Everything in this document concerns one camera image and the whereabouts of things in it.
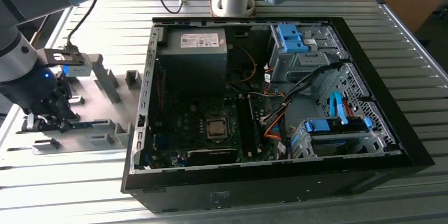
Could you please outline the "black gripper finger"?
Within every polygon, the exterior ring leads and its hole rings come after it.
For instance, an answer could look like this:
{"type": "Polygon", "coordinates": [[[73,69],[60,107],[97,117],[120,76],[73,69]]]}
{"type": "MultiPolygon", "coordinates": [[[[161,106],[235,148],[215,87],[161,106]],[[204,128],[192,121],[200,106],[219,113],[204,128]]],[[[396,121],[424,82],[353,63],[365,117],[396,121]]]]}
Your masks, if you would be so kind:
{"type": "Polygon", "coordinates": [[[59,119],[57,130],[60,133],[65,133],[73,128],[73,123],[76,123],[80,119],[77,113],[71,114],[68,117],[59,119]]]}
{"type": "Polygon", "coordinates": [[[24,117],[21,132],[47,132],[59,129],[59,124],[55,121],[45,121],[32,113],[24,117]]]}

